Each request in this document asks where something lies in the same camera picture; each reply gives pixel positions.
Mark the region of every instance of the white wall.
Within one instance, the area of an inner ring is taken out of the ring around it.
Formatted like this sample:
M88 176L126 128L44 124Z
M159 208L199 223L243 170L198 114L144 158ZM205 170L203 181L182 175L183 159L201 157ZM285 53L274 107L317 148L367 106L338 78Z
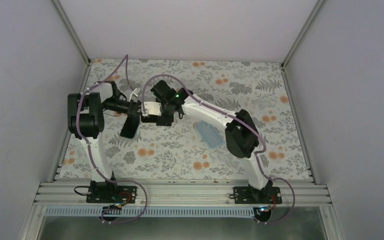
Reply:
M346 239L384 239L384 1L326 1L286 69Z
M20 236L84 72L50 1L0 1L0 239Z
M317 0L60 0L90 58L283 62Z

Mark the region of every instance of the phone case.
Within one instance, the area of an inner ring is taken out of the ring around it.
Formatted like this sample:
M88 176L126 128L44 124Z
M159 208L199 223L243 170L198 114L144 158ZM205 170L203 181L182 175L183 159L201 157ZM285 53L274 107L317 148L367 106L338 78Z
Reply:
M210 149L215 149L223 144L223 138L217 130L206 121L200 121L195 124L196 130L202 136Z

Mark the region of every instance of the light blue rectangular object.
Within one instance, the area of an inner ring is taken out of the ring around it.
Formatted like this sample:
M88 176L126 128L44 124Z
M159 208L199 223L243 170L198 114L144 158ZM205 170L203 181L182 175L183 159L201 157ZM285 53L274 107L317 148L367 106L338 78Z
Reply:
M217 130L206 121L200 121L195 124L196 130L202 136L210 149L215 149L223 144L223 138Z

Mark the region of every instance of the mounting plate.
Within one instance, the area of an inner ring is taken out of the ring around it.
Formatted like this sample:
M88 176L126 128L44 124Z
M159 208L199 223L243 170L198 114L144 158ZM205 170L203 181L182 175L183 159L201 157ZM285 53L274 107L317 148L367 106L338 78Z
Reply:
M276 186L272 186L268 189L267 197L256 201L251 194L251 190L248 186L235 186L233 187L233 197L235 204L273 204L273 200L270 196L273 196L276 204L282 203L282 196L278 196L281 193L281 189Z
M120 194L123 192L127 192L130 194L131 198L128 204L134 204L137 194L136 186L117 186L117 195L111 194L93 194L92 189L89 187L89 193L86 197L86 203L89 204L117 204L126 200L126 196L124 194Z

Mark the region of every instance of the floral tablecloth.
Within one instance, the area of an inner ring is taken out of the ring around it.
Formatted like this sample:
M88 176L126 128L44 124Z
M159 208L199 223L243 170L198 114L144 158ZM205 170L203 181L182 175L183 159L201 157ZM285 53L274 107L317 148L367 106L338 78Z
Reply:
M86 85L103 80L119 62L119 59L94 59ZM247 110L267 139L267 151L261 156L266 173L289 180L309 178L278 63L147 59L128 62L128 77L135 88L158 74L176 76L188 89L217 106L233 111ZM171 79L161 79L175 89L180 88ZM124 67L111 80L126 96L130 95ZM146 100L154 99L147 89ZM141 123L136 136L128 139L120 136L126 116L112 111L105 113L103 143L116 177L247 179L240 160L229 153L225 144L215 149L207 146L194 128L200 119L184 116L180 120L175 116L171 127ZM224 130L218 131L225 139ZM91 175L86 153L74 135L62 165L60 178Z

